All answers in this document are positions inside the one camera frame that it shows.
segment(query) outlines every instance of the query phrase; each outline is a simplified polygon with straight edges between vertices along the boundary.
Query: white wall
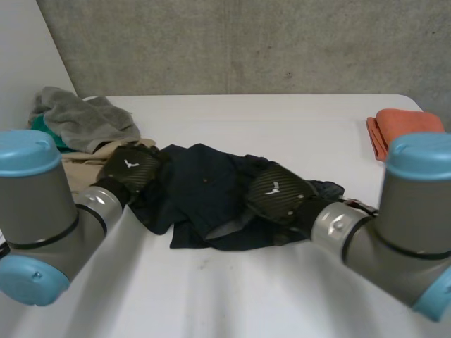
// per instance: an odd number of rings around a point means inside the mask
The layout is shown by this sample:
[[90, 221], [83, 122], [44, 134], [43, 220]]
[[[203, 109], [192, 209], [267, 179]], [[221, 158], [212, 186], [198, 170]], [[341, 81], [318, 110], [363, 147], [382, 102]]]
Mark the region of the white wall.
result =
[[0, 0], [0, 130], [23, 128], [43, 86], [73, 86], [35, 0]]

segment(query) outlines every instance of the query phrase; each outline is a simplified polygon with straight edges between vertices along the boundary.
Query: beige cloth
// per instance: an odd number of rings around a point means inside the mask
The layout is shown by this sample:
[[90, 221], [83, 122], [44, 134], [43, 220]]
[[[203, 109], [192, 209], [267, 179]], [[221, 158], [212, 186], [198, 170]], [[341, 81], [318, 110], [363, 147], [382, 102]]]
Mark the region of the beige cloth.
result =
[[[63, 167], [69, 181], [73, 196], [95, 183], [97, 174], [116, 150], [118, 146], [127, 144], [127, 141], [114, 141], [104, 145], [93, 154], [74, 152], [63, 154]], [[154, 146], [151, 139], [140, 139], [137, 144]]]

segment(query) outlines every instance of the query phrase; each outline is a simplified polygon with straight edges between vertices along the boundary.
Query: folded orange cloth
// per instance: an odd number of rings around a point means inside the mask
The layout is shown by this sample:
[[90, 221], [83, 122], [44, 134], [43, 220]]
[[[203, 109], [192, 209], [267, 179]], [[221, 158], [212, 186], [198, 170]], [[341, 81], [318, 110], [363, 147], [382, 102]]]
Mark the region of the folded orange cloth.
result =
[[384, 161], [395, 138], [413, 132], [445, 132], [438, 116], [425, 111], [383, 109], [376, 118], [366, 119], [376, 160]]

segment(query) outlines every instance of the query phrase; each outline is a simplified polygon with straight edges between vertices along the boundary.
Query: green cloth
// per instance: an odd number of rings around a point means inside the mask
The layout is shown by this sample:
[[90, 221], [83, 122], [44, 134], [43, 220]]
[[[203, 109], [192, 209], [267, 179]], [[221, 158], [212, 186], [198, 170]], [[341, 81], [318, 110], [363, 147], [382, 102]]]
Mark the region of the green cloth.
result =
[[41, 132], [45, 132], [46, 134], [49, 134], [55, 141], [56, 147], [61, 153], [72, 153], [76, 150], [73, 150], [66, 146], [66, 144], [63, 142], [63, 140], [54, 132], [52, 132], [49, 127], [44, 122], [44, 116], [38, 116], [35, 118], [33, 123], [31, 124], [31, 129], [33, 130], [39, 130]]

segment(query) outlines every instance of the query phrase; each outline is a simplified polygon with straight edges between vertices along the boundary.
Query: gray towel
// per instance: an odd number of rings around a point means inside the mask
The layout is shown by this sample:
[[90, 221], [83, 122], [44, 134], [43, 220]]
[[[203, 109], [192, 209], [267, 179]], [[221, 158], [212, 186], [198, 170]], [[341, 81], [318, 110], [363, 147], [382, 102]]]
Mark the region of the gray towel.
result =
[[36, 98], [29, 123], [44, 114], [47, 127], [74, 150], [92, 154], [104, 142], [140, 139], [129, 112], [113, 106], [104, 96], [83, 101], [74, 93], [45, 87]]

